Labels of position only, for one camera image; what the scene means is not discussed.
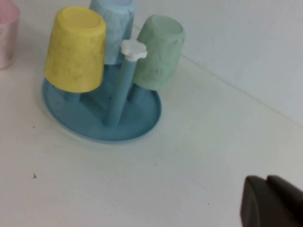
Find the blue plastic base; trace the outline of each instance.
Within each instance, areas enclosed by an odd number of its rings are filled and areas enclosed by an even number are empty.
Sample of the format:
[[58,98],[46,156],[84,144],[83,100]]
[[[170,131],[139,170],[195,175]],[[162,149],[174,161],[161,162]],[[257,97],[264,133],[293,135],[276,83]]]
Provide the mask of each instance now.
[[106,66],[102,85],[81,94],[78,102],[64,98],[65,92],[45,79],[42,96],[47,109],[63,127],[90,140],[118,143],[145,135],[160,119],[161,101],[156,91],[148,90],[139,104],[126,101],[118,127],[108,128],[103,124],[120,67]]

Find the black plastic object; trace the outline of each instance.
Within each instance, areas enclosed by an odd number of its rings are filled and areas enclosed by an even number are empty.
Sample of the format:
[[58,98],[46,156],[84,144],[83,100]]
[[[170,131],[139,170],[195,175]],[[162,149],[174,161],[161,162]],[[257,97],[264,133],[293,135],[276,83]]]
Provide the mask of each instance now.
[[248,176],[241,220],[243,227],[303,227],[303,192],[279,176]]

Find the white flower-shaped cap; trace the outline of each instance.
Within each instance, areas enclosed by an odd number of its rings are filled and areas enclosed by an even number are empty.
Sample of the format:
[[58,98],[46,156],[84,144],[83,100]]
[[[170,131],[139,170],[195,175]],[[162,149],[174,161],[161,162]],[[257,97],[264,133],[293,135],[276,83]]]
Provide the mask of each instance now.
[[146,46],[137,40],[123,40],[121,43],[121,52],[129,61],[137,61],[139,58],[146,58]]

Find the white wall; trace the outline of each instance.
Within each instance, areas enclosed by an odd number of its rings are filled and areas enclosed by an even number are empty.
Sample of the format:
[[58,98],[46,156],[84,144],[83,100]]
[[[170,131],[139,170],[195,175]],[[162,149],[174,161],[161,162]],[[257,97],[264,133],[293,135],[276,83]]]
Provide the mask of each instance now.
[[137,0],[135,24],[166,14],[184,55],[303,125],[303,1]]

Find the plastic cup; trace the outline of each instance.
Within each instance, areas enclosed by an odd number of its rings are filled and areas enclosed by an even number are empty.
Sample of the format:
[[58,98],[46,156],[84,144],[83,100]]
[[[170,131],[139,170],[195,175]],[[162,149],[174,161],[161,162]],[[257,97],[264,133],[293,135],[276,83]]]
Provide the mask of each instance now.
[[55,87],[73,93],[89,92],[103,80],[106,25],[83,7],[61,9],[54,21],[45,77]]
[[131,38],[135,4],[133,0],[92,0],[90,9],[100,14],[107,26],[106,65],[120,64],[121,42]]
[[20,11],[11,0],[0,0],[0,69],[14,62]]
[[137,62],[133,82],[149,90],[169,88],[185,36],[182,25],[170,17],[153,15],[147,18],[137,38],[146,45],[147,57]]

